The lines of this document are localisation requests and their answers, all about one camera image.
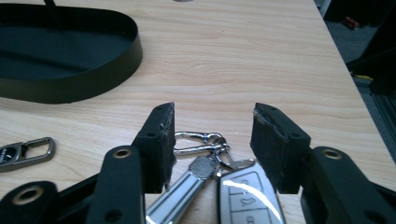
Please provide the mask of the dark grey keychain with clip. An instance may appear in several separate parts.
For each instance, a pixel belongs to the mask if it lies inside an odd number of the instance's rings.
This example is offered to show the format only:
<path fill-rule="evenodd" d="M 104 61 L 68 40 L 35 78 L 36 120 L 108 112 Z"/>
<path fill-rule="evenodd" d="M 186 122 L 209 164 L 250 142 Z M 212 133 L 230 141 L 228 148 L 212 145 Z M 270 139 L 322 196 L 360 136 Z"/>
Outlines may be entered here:
<path fill-rule="evenodd" d="M 38 156 L 27 158 L 26 153 L 33 148 L 47 145 L 47 151 Z M 15 171 L 24 167 L 50 161 L 56 152 L 55 141 L 43 137 L 27 142 L 19 142 L 0 147 L 0 173 Z"/>

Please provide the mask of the small red object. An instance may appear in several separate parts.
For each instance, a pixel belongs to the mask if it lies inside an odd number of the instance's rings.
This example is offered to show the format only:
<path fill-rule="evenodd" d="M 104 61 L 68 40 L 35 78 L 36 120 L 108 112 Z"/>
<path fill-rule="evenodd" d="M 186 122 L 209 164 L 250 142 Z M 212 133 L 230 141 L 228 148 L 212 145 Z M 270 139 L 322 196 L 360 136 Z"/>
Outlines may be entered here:
<path fill-rule="evenodd" d="M 350 30 L 357 30 L 360 28 L 360 24 L 350 17 L 344 17 L 342 23 Z"/>

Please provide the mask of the black key rack with tray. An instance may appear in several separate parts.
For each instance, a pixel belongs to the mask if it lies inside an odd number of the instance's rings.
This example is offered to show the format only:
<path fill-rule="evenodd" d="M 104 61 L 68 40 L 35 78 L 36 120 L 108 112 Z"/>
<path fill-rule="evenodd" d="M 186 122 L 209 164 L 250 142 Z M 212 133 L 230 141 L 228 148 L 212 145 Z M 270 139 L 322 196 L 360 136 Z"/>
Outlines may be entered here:
<path fill-rule="evenodd" d="M 136 22 L 118 11 L 0 3 L 0 97 L 66 104 L 110 91 L 138 69 Z"/>

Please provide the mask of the silver car key bunch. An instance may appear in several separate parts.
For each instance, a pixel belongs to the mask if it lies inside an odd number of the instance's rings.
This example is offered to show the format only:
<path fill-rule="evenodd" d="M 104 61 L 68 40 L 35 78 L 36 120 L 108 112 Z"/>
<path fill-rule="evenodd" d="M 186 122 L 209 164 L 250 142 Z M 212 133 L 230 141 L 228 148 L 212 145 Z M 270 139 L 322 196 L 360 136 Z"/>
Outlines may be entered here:
<path fill-rule="evenodd" d="M 147 210 L 147 224 L 177 224 L 205 182 L 217 180 L 219 224 L 285 224 L 283 212 L 260 163 L 236 161 L 219 133 L 177 132 L 195 147 L 176 148 L 175 154 L 196 156 L 189 169 Z"/>

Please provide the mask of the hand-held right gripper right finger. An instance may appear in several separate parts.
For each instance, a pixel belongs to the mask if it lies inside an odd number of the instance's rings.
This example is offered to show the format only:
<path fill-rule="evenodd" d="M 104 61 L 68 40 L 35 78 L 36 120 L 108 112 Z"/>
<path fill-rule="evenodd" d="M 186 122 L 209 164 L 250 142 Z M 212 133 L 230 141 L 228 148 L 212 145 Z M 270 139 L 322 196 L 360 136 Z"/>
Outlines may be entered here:
<path fill-rule="evenodd" d="M 280 109 L 255 104 L 250 147 L 273 188 L 296 194 L 302 185 L 302 159 L 310 151 L 311 137 Z"/>

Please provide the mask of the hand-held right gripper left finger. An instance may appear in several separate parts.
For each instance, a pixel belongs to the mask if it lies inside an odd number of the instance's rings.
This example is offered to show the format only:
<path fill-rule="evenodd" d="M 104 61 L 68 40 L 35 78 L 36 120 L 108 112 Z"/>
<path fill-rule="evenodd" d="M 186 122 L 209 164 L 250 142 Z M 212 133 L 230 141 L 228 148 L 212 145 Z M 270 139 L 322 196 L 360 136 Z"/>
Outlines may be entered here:
<path fill-rule="evenodd" d="M 169 184 L 176 163 L 175 144 L 175 104 L 157 105 L 132 142 L 143 157 L 146 193 L 161 193 Z"/>

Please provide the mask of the black metal stand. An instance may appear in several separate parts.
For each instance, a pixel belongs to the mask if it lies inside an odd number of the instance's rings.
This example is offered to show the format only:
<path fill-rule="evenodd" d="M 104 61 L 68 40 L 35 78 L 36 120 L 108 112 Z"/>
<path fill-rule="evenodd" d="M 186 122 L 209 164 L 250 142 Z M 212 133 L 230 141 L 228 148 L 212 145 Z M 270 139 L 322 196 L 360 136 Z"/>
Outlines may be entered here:
<path fill-rule="evenodd" d="M 370 90 L 390 95 L 396 91 L 396 0 L 391 0 L 387 16 L 382 20 L 363 54 L 346 64 L 353 75 L 373 79 Z"/>

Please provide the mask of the aluminium floor rail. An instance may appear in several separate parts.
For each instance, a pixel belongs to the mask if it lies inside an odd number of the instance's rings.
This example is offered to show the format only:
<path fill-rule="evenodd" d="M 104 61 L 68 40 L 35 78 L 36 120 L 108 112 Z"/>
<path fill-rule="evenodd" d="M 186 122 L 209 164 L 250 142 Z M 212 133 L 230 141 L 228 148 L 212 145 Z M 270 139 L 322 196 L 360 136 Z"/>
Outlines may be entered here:
<path fill-rule="evenodd" d="M 389 153 L 396 159 L 396 99 L 372 93 L 369 78 L 352 78 Z"/>

